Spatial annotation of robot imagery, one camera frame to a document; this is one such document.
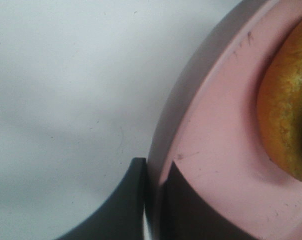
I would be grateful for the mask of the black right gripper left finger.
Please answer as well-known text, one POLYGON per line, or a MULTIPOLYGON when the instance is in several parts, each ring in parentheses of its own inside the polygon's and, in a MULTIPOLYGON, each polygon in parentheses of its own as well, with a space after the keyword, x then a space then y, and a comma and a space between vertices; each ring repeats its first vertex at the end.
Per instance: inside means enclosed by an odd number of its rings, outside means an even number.
POLYGON ((59 240, 142 240, 146 159, 133 158, 109 198, 91 216, 59 240))

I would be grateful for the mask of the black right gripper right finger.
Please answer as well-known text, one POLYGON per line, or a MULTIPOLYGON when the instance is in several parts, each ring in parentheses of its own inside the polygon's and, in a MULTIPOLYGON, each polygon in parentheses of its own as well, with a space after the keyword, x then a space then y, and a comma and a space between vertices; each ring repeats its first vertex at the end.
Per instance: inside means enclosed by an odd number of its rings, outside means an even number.
POLYGON ((161 240, 253 240, 207 204, 171 165, 164 184, 160 218, 161 240))

